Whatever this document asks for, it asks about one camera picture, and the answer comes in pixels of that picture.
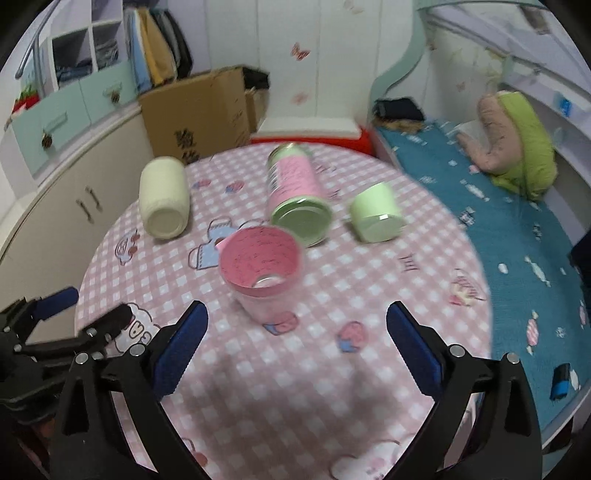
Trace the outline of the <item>pink plastic cup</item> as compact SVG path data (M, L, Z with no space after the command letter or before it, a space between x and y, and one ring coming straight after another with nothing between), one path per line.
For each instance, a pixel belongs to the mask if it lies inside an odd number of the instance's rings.
M218 271L233 298L260 325L296 317L304 277L304 248L270 225L242 228L216 246Z

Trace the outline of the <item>cream white cup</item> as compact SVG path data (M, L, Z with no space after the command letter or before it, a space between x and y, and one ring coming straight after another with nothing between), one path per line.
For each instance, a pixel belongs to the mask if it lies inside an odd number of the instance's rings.
M190 194L183 163L173 157L157 157L142 170L138 208L144 230L157 240L170 240L185 230Z

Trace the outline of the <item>small green cup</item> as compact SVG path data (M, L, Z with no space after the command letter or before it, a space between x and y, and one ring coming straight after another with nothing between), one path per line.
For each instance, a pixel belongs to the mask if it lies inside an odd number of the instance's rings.
M399 237L406 220L386 182L369 187L353 198L349 205L353 230L366 243L382 243Z

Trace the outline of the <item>teal candy print mattress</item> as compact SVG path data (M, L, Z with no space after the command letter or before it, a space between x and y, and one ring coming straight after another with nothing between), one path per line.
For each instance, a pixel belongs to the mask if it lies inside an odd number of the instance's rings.
M590 379L590 302L572 243L544 202L493 184L449 122L418 134L377 129L396 163L452 212L477 251L491 294L494 357L523 361L541 427Z

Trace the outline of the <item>teal drawer cabinet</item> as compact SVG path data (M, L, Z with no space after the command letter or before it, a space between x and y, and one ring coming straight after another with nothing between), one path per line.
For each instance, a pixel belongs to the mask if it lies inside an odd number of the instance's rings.
M33 175L91 125L136 98L128 61L107 67L59 89L11 123L20 152Z

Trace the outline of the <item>pink checkered tablecloth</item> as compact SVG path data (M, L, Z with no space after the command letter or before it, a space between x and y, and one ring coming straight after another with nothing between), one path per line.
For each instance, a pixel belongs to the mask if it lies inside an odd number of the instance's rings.
M194 300L207 306L204 341L163 405L214 479L386 474L432 405L388 335L386 313L394 301L447 342L476 356L491 351L488 284L454 216L376 158L322 145L311 152L335 219L325 242L305 254L290 324L253 323L211 257L221 235L266 214L266 145L187 168L192 221L173 241L154 241L137 207L129 207L82 281L76 325L128 303L135 323L120 339L123 346L174 322ZM381 182L393 188L406 226L393 240L366 243L353 230L349 205Z

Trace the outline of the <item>tall green pink can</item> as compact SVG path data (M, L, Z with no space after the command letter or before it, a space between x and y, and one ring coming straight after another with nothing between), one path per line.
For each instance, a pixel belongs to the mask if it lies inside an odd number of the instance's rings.
M311 152L294 142L283 143L267 157L267 215L301 245L322 243L332 225L332 207L318 180Z

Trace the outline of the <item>pink plush pillow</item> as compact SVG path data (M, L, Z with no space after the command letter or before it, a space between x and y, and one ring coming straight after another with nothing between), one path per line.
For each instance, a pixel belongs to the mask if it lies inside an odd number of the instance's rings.
M522 147L517 129L496 95L488 94L479 100L478 115L489 147L462 131L457 134L457 140L481 171L505 174L521 160Z

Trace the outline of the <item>metal stair handrail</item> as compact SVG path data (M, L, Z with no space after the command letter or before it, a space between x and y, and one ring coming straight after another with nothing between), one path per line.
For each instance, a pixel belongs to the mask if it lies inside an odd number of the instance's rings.
M32 24L35 27L35 29L33 33L30 35L26 49L23 51L18 68L15 71L14 78L16 80L20 80L22 78L28 59L34 50L34 45L38 42L39 37L43 29L45 28L45 25L52 18L55 10L58 8L60 3L61 0L50 1L48 6L45 7L44 10L40 14L38 14L37 17L33 20Z

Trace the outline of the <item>hanging clothes row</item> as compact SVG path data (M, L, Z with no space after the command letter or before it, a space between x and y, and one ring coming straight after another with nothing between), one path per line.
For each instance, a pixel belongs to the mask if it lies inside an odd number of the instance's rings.
M143 94L189 76L193 59L184 34L168 9L123 9L127 51L136 84Z

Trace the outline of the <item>small cardboard box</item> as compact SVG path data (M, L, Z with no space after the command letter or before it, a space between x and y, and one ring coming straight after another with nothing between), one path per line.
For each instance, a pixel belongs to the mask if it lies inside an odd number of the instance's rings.
M256 133L259 125L266 118L267 104L269 104L269 93L267 89L249 89L245 91L245 103L249 130Z

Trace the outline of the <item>black clothes on box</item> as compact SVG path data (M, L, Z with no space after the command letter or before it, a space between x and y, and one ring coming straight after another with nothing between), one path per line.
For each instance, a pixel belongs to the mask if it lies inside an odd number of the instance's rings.
M242 66L243 83L246 90L269 90L270 74L266 71Z

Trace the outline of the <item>folded black clothes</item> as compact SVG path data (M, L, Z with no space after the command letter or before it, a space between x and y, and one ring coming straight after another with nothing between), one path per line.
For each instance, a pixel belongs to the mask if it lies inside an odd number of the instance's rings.
M387 121L410 120L423 122L425 115L412 98L379 99L374 103L375 117Z

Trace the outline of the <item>small blue shelf box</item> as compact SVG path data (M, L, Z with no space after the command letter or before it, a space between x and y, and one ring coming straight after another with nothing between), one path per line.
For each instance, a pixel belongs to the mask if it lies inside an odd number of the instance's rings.
M556 100L557 110L565 117L571 116L572 103L565 97L558 97Z

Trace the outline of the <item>purple wall shelves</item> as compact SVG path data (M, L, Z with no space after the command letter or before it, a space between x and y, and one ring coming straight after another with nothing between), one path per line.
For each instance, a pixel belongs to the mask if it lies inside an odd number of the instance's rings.
M445 1L427 18L506 57L502 82L536 101L557 148L590 155L590 66L560 21L537 1ZM558 97L572 103L565 118Z

